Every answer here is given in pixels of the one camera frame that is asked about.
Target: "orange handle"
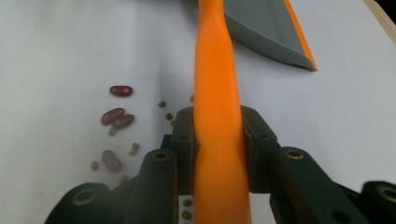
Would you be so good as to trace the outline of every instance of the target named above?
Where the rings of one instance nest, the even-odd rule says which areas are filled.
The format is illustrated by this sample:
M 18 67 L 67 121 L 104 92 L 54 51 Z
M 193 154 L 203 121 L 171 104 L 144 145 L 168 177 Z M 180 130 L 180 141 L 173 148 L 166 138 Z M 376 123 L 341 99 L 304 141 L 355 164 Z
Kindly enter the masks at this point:
M 193 122 L 200 150 L 194 223 L 248 224 L 248 172 L 233 46 L 222 0 L 200 0 L 199 6 Z

